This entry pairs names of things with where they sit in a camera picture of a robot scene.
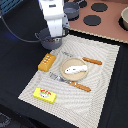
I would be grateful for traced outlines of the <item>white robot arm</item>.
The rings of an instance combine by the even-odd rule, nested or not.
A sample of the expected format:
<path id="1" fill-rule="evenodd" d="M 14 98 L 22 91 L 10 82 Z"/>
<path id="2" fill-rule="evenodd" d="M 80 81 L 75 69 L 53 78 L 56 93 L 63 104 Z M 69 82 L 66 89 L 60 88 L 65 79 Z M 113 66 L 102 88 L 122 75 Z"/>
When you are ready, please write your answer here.
<path id="1" fill-rule="evenodd" d="M 40 9 L 53 38 L 65 36 L 69 28 L 67 15 L 64 13 L 64 0 L 38 0 Z"/>

